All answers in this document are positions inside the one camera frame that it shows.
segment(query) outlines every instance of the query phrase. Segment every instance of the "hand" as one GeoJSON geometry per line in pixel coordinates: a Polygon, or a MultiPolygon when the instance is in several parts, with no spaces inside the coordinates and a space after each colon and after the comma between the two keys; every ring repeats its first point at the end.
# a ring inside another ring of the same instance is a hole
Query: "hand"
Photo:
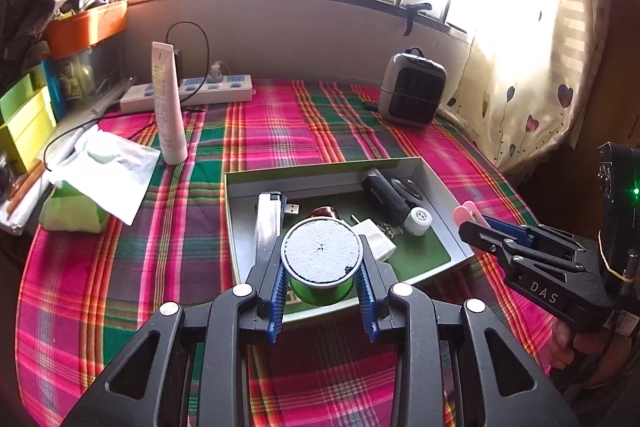
{"type": "MultiPolygon", "coordinates": [[[[570,343],[571,330],[569,326],[556,319],[552,328],[551,346],[549,358],[551,366],[556,369],[564,369],[574,360],[574,348],[587,355],[601,353],[609,339],[609,330],[602,328],[597,333],[578,333],[570,343]]],[[[631,351],[631,339],[616,333],[607,353],[600,361],[598,368],[587,380],[586,385],[597,385],[613,377],[625,365],[631,351]]]]}

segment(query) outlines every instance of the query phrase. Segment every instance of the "silver screw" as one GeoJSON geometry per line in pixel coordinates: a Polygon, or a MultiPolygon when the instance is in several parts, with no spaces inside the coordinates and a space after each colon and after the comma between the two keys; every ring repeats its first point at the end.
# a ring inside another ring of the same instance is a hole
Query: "silver screw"
{"type": "Polygon", "coordinates": [[[405,282],[397,282],[391,287],[391,291],[401,297],[409,297],[414,291],[414,287],[405,282]]]}
{"type": "Polygon", "coordinates": [[[234,295],[236,297],[246,297],[247,295],[249,295],[254,289],[251,288],[250,284],[247,284],[245,282],[240,283],[240,284],[236,284],[234,286],[234,295]]]}
{"type": "Polygon", "coordinates": [[[165,302],[161,307],[160,307],[160,313],[162,315],[173,315],[174,313],[176,313],[178,310],[180,309],[180,307],[178,306],[177,303],[173,302],[173,301],[169,301],[169,302],[165,302]]]}
{"type": "Polygon", "coordinates": [[[480,299],[469,299],[465,303],[466,309],[473,313],[482,313],[486,308],[485,304],[480,299]]]}

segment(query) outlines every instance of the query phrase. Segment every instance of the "white tube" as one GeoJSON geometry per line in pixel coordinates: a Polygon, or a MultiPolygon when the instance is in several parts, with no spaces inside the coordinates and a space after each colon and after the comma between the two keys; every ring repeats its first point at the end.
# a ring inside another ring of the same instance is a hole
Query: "white tube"
{"type": "Polygon", "coordinates": [[[187,140],[180,110],[174,47],[162,42],[151,44],[151,77],[160,150],[164,161],[177,165],[187,159],[187,140]]]}

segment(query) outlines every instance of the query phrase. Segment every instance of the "tube cap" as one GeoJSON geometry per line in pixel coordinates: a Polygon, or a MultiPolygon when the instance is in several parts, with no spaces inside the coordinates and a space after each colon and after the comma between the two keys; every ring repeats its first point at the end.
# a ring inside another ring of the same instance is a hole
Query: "tube cap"
{"type": "Polygon", "coordinates": [[[413,235],[423,235],[431,227],[431,214],[422,207],[414,207],[404,220],[404,230],[413,235]]]}

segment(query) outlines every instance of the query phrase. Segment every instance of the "orange bin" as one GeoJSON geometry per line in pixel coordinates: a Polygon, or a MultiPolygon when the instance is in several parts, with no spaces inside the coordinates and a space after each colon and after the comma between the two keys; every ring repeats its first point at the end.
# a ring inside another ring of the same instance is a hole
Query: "orange bin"
{"type": "Polygon", "coordinates": [[[127,27],[127,1],[96,6],[72,17],[51,22],[44,39],[54,59],[73,55],[127,27]]]}

